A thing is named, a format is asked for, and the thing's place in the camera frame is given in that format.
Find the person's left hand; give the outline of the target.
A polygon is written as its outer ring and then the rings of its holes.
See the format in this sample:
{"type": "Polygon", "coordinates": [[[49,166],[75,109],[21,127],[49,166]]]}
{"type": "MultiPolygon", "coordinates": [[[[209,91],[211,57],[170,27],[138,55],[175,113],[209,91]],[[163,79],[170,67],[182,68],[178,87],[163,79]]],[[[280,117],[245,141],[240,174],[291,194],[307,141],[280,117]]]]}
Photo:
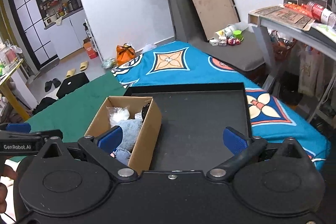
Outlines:
{"type": "MultiPolygon", "coordinates": [[[[5,165],[3,169],[2,176],[15,180],[17,178],[17,173],[9,165],[5,165]]],[[[1,183],[0,187],[0,212],[4,213],[7,208],[6,198],[7,198],[7,186],[1,183]]]]}

